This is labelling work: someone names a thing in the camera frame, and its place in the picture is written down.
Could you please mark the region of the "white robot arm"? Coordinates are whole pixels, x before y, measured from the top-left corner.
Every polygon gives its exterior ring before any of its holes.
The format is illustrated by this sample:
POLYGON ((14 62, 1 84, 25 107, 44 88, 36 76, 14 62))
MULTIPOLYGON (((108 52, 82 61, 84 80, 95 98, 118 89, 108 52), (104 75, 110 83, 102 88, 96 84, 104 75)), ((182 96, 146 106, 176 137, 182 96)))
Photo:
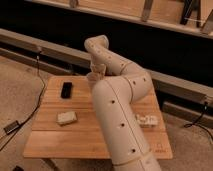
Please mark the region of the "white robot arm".
POLYGON ((93 106, 115 171, 162 171, 131 108, 152 89, 149 73, 110 51, 104 35, 86 39, 84 46, 91 54, 93 106))

